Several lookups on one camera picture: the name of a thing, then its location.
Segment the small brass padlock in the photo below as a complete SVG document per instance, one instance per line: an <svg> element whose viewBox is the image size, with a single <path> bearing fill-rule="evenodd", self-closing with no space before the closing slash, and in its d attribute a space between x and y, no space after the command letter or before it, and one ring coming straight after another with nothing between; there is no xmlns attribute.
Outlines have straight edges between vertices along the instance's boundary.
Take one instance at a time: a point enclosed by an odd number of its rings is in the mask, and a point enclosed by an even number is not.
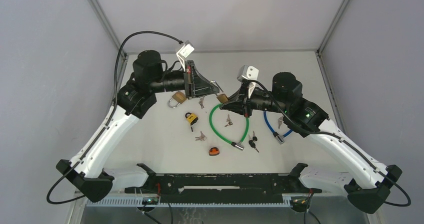
<svg viewBox="0 0 424 224"><path fill-rule="evenodd" d="M215 85L218 89L219 89L219 94L216 94L216 98L217 100L221 103L224 104L226 102L228 102L228 97L226 96L226 94L224 93L224 91L222 90L222 88L218 85L218 83L215 80L210 81L211 84Z"/></svg>

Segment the green lock silver keys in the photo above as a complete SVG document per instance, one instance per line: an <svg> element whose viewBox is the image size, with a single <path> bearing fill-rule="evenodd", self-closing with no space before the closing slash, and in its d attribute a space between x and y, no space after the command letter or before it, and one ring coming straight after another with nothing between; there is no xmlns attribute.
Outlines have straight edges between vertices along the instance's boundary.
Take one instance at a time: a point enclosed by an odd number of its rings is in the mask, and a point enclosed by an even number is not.
<svg viewBox="0 0 424 224"><path fill-rule="evenodd" d="M228 114L228 115L227 115L227 119L226 119L226 125L225 125L225 127L231 126L232 124L233 124L233 123L232 123L231 117L230 117L230 115Z"/></svg>

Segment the large brass padlock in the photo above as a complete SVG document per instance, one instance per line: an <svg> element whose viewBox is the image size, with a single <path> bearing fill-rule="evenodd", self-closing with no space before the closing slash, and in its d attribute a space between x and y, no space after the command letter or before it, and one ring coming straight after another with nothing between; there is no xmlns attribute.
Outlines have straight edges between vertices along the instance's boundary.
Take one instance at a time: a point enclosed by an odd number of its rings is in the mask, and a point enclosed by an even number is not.
<svg viewBox="0 0 424 224"><path fill-rule="evenodd" d="M187 96L182 91L177 91L172 95L170 100L168 101L167 105L169 108L174 109L177 108L179 105L183 104L185 101L187 101Z"/></svg>

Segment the yellow tag padlock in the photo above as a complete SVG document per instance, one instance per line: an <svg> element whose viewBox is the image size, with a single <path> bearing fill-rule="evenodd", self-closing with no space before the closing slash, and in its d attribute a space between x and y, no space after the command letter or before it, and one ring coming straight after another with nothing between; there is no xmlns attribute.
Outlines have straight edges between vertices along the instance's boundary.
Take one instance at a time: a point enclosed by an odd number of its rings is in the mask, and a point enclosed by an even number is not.
<svg viewBox="0 0 424 224"><path fill-rule="evenodd" d="M190 130L193 132L194 131L193 125L199 120L198 116L194 113L187 112L187 113L185 113L184 117L186 118L187 122L189 123Z"/></svg>

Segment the orange padlock black keys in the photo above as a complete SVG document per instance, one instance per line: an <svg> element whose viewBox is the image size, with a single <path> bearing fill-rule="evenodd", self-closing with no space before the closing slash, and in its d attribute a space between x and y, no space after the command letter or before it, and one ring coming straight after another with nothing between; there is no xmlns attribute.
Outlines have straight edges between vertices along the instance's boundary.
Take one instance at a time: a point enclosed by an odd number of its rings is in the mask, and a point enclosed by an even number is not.
<svg viewBox="0 0 424 224"><path fill-rule="evenodd" d="M255 131L252 132L252 136L251 135L248 135L248 143L249 143L249 145L259 153L259 150L257 149L257 146L256 146L256 142L257 141L258 141L258 138L257 138L257 136L255 134Z"/></svg>

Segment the green cable lock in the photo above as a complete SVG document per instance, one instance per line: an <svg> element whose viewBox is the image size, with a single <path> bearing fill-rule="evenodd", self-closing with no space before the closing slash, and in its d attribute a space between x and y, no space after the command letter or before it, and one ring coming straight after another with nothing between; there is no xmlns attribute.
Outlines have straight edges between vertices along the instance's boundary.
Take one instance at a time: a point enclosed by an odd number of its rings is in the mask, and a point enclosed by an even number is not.
<svg viewBox="0 0 424 224"><path fill-rule="evenodd" d="M229 139L228 137L226 137L225 135L223 135L222 133L220 133L218 131L218 129L215 127L214 125L214 114L215 112L221 107L221 104L217 104L215 105L208 116L208 124L212 130L212 132L222 141L224 141L225 143L231 145L232 147L243 151L245 149L243 142L247 140L248 138L248 134L249 134L249 129L250 129L250 119L248 117L244 118L245 121L245 125L244 125L244 129L243 129L243 134L240 137L240 139L238 141Z"/></svg>

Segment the blue lock silver keys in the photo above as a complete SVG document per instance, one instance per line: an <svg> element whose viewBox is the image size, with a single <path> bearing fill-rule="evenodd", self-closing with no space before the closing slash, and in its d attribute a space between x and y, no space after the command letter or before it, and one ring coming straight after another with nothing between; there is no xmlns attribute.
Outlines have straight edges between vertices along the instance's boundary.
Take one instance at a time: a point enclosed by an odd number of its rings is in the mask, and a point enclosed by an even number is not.
<svg viewBox="0 0 424 224"><path fill-rule="evenodd" d="M283 122L284 122L284 116L279 117L277 120L277 125L279 129L281 128Z"/></svg>

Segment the brass padlock silver keys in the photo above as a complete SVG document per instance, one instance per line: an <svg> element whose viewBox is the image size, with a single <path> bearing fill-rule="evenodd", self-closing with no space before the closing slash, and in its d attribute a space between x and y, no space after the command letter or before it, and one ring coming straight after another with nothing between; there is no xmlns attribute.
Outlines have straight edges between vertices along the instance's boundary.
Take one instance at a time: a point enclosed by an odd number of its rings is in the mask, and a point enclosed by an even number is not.
<svg viewBox="0 0 424 224"><path fill-rule="evenodd" d="M198 137L195 137L196 141L205 141L207 139L206 135L200 131L200 135Z"/></svg>

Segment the blue cable lock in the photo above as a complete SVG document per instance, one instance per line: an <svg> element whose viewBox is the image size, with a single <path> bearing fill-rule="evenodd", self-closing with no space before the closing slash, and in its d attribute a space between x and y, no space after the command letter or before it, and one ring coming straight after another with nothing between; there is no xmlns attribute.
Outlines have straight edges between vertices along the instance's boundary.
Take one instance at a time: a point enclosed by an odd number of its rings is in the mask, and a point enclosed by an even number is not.
<svg viewBox="0 0 424 224"><path fill-rule="evenodd" d="M263 118L265 121L266 126L268 127L268 129L270 130L270 132L272 133L272 135L274 136L274 138L277 140L277 142L282 145L285 142L285 138L287 136L289 136L293 130L289 129L287 132L285 132L284 134L279 134L270 124L269 120L268 120L268 114L266 111L263 112Z"/></svg>

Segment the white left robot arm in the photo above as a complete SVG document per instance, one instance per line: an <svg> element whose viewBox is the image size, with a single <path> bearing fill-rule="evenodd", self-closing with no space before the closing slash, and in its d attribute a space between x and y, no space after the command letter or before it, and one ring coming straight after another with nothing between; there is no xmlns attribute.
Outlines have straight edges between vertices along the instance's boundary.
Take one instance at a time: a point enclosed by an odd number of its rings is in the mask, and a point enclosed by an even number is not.
<svg viewBox="0 0 424 224"><path fill-rule="evenodd" d="M104 165L126 133L157 102L156 94L184 91L187 98L218 94L220 89L203 77L192 60L185 70L165 70L165 61L155 50L142 51L133 63L127 83L117 92L117 101L86 145L71 159L60 160L56 169L91 202L110 192L138 187L149 193L156 179L138 165L126 169L104 169Z"/></svg>

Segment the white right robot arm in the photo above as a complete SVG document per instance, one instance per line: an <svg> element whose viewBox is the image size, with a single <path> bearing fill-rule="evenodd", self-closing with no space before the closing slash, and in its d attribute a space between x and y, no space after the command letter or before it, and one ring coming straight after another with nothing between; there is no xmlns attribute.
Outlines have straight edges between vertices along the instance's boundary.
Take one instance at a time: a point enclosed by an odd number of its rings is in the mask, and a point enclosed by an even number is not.
<svg viewBox="0 0 424 224"><path fill-rule="evenodd" d="M402 170L367 154L327 112L303 97L302 88L302 83L289 72L275 74L271 90L258 81L243 79L240 89L221 109L245 117L255 110L281 113L289 129L315 142L344 168L343 173L338 173L298 164L295 175L289 178L289 187L295 192L308 188L344 196L360 211L374 214L388 202Z"/></svg>

